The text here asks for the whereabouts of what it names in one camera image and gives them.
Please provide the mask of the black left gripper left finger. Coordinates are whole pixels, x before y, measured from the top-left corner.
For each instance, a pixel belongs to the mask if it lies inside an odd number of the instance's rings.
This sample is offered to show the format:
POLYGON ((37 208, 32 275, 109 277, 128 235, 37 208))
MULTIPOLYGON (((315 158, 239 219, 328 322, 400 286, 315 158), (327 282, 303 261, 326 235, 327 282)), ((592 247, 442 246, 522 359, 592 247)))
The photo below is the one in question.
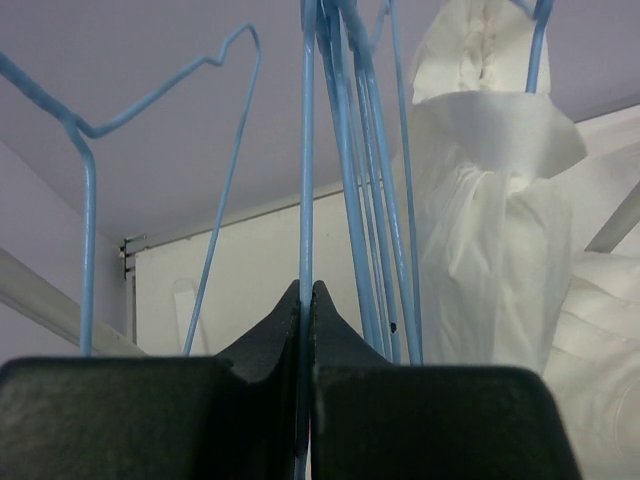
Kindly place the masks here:
POLYGON ((289 479, 299 286, 213 356, 1 369, 5 479, 289 479))

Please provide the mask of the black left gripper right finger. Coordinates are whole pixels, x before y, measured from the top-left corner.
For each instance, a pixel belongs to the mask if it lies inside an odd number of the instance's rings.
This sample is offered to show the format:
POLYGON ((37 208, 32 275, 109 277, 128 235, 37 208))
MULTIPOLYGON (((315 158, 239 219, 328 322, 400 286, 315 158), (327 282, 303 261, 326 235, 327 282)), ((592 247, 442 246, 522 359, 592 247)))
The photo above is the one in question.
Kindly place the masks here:
POLYGON ((550 391, 499 366, 398 366, 313 288, 315 479, 577 479, 550 391))

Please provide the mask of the white skirt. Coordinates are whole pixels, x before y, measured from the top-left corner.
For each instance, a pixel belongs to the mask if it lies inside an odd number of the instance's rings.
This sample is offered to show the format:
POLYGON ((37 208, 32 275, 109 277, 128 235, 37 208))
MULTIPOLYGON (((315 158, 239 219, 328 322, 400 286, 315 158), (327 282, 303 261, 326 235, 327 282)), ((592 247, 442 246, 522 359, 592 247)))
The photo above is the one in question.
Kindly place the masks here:
POLYGON ((639 231, 585 247, 639 180, 639 139, 587 135, 559 180, 575 209, 573 278, 543 378, 586 479, 639 476, 639 231))

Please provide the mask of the blue wire hanger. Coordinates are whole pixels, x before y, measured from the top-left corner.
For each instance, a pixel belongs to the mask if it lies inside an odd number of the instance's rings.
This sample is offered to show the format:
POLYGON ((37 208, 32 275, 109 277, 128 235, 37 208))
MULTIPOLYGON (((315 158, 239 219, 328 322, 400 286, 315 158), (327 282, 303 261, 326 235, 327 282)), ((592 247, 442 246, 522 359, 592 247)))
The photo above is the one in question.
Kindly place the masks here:
POLYGON ((182 353, 185 356, 188 356, 192 353, 192 347, 200 318, 202 303, 205 297, 215 248, 221 228, 221 222, 224 216, 234 171, 237 165, 239 149, 261 64, 261 45, 255 27, 250 23, 241 25, 225 39, 216 57, 203 55, 196 58, 191 63, 183 67, 174 76, 166 80, 156 90, 152 91, 138 102, 132 104, 118 116, 101 126, 93 126, 88 123, 83 117, 70 110, 66 105, 44 90, 41 85, 33 80, 26 71, 19 67, 6 54, 1 55, 1 75, 33 104, 39 107, 42 111, 48 113, 62 125, 69 140, 78 151, 84 165, 83 281, 79 332, 79 350, 81 355, 89 357, 93 347, 95 248, 97 227, 97 170, 94 154, 87 145, 86 140, 100 139, 126 125, 145 109, 167 94, 173 87, 188 78, 200 67, 205 65, 212 67, 223 66, 230 45, 245 32, 250 33, 253 38, 255 46, 255 62, 245 97, 243 111, 236 130, 224 188, 220 196, 216 220, 211 231, 201 279, 195 296, 195 303, 183 345, 182 353))

